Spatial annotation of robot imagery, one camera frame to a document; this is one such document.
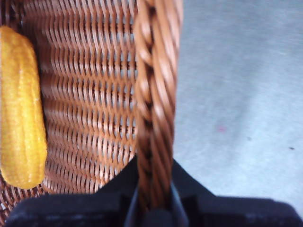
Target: yellow object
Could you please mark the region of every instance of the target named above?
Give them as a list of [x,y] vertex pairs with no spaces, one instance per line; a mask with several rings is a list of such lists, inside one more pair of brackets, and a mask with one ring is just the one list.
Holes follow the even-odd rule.
[[0,27],[1,153],[5,181],[30,189],[44,178],[46,137],[39,75],[31,42]]

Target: gray floor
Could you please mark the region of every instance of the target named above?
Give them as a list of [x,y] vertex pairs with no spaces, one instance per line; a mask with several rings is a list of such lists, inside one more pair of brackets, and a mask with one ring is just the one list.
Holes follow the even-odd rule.
[[303,217],[303,0],[184,0],[175,158]]

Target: twisted rattan handle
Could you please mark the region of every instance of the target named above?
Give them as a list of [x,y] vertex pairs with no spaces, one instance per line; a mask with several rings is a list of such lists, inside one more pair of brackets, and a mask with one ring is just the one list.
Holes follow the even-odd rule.
[[143,210],[170,201],[181,0],[139,0],[134,35],[139,202]]

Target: brown wicker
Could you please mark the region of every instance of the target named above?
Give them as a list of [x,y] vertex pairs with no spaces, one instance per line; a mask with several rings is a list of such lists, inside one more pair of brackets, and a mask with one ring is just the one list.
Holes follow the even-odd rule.
[[167,206],[182,3],[138,9],[134,29],[135,0],[1,2],[1,24],[35,46],[48,141],[41,186],[1,178],[1,224],[24,197],[95,192],[137,149],[142,208]]

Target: rattan strand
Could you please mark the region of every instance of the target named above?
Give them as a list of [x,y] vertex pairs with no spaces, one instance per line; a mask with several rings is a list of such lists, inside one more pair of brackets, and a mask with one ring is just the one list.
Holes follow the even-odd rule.
[[143,210],[169,205],[182,19],[180,0],[138,1],[135,93],[139,201]]

